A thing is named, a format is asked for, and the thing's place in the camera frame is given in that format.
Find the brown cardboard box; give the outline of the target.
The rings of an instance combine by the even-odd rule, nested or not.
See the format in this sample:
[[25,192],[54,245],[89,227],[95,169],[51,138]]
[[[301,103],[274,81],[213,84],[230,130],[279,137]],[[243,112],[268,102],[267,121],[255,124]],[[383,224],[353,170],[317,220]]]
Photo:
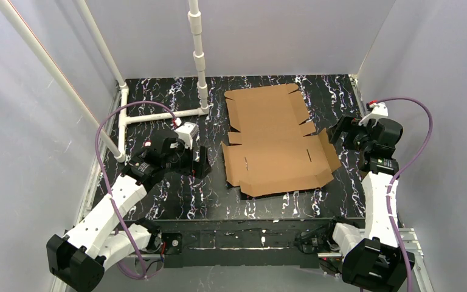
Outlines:
[[251,197],[321,188],[340,166],[326,129],[316,131],[296,84],[224,94],[233,129],[222,144],[226,180]]

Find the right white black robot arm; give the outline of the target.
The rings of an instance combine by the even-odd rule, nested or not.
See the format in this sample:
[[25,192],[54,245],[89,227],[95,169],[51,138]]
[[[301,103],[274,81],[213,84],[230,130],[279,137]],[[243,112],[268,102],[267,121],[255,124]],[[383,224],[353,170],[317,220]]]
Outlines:
[[329,142],[345,135],[344,147],[361,155],[364,173],[365,228],[338,221],[331,238],[342,256],[342,280],[368,291],[398,291],[413,268],[414,256],[399,240],[394,175],[400,169],[393,159],[403,127],[394,120],[361,119],[343,115],[327,131]]

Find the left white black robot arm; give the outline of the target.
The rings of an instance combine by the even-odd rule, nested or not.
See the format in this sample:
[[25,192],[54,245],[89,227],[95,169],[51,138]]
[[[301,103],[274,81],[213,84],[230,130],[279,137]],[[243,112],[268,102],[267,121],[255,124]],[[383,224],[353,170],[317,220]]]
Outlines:
[[163,246],[156,223],[140,219],[127,225],[123,218],[166,173],[207,176],[208,152],[197,146],[197,134],[197,125],[186,122],[146,141],[126,163],[111,193],[62,237],[48,240],[50,272],[75,291],[92,291],[105,271],[128,255]]

